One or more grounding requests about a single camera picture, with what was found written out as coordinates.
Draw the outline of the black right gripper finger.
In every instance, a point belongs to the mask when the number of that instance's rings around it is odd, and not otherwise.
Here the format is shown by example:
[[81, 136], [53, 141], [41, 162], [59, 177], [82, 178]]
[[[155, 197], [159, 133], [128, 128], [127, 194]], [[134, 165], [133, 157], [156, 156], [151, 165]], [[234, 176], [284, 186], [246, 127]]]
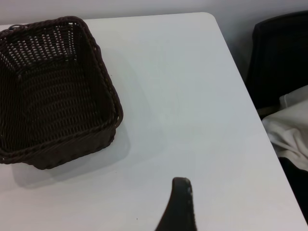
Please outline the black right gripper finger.
[[193, 207], [193, 190], [188, 178], [173, 178], [170, 198], [156, 230], [197, 230]]

